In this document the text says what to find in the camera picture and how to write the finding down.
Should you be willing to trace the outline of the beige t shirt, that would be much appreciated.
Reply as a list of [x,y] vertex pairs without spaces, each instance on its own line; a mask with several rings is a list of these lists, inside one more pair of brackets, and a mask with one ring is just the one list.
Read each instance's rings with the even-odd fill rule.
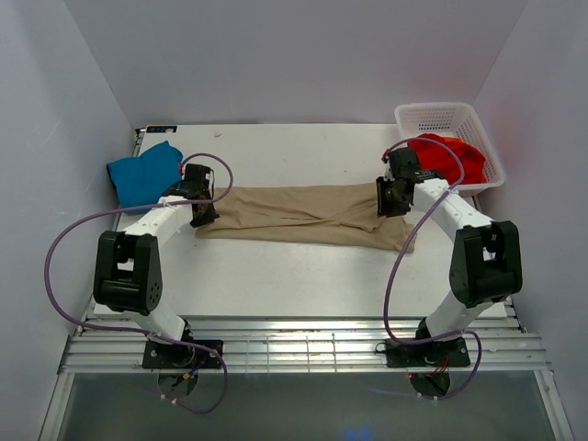
[[347,186],[235,187],[199,227],[201,239],[316,243],[399,251],[413,230],[377,214],[374,183]]

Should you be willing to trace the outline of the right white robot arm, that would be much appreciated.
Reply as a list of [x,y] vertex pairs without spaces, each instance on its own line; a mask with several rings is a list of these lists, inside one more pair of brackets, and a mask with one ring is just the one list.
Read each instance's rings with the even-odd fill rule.
[[419,209],[399,254],[404,255],[418,231],[433,221],[453,243],[448,273],[449,292],[423,320],[413,339],[392,336],[397,345],[418,346],[456,340],[493,304],[519,292],[523,285],[519,231],[509,221],[493,220],[474,209],[436,170],[422,168],[406,140],[382,155],[385,175],[376,181],[377,213],[400,217]]

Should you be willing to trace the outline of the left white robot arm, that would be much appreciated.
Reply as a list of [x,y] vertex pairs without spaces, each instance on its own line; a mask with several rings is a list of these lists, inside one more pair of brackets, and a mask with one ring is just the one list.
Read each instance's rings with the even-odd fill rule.
[[189,164],[138,220],[119,232],[101,234],[97,245],[93,297],[96,303],[134,321],[164,340],[187,338],[187,322],[163,300],[160,251],[181,228],[194,229],[218,218],[213,199],[214,172]]

